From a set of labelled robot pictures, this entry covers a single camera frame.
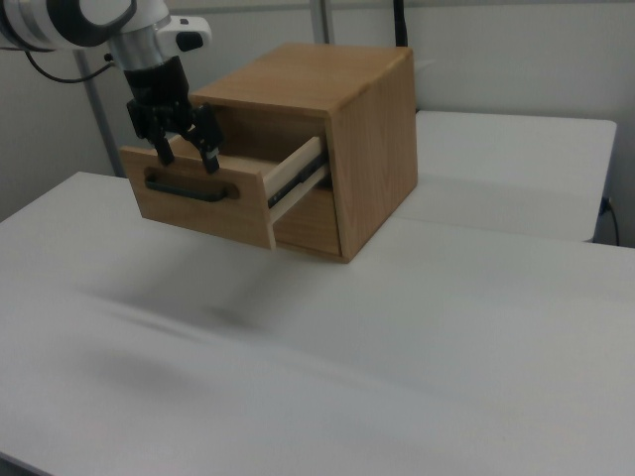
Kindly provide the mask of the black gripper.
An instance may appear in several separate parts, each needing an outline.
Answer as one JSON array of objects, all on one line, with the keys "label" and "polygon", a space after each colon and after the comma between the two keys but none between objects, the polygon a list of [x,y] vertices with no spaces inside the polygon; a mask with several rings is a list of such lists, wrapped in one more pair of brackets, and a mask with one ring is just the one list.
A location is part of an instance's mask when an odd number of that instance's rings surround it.
[{"label": "black gripper", "polygon": [[153,145],[161,164],[169,166],[175,160],[168,136],[178,134],[198,149],[205,171],[216,173],[222,131],[209,104],[191,103],[181,60],[173,57],[124,74],[133,93],[127,108],[135,133]]}]

